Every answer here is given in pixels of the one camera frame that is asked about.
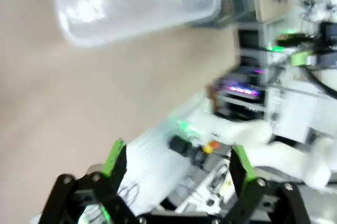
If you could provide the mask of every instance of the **screw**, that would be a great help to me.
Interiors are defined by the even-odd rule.
[[[95,182],[97,182],[100,178],[101,178],[101,176],[98,175],[98,174],[96,174],[96,175],[93,176],[93,180],[94,180]]]
[[[265,182],[261,178],[257,180],[257,183],[259,184],[259,186],[265,186]]]
[[[144,217],[138,218],[140,224],[146,224],[146,219]]]
[[[292,191],[292,190],[293,190],[293,187],[292,187],[291,184],[289,184],[289,183],[286,183],[284,186],[285,186],[285,188],[286,188],[287,190],[289,190],[289,191]]]
[[[65,184],[67,184],[67,183],[70,183],[71,180],[72,180],[71,177],[65,177],[64,180],[63,180],[63,182],[64,182]]]

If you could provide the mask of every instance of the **plastic bin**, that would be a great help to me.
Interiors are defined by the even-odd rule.
[[[65,37],[97,46],[208,17],[219,0],[55,0]]]

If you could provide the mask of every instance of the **translucent storage box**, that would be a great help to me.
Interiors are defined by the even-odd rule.
[[[103,45],[206,18],[219,0],[55,0],[65,37],[79,46]]]

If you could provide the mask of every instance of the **floor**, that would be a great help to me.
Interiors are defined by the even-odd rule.
[[[53,0],[0,2],[2,223],[28,223],[59,174],[104,162],[115,139],[133,141],[235,63],[233,28],[79,48]]]

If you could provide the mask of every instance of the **clear plastic container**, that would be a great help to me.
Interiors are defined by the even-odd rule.
[[[219,0],[55,0],[65,37],[97,46],[205,18]]]

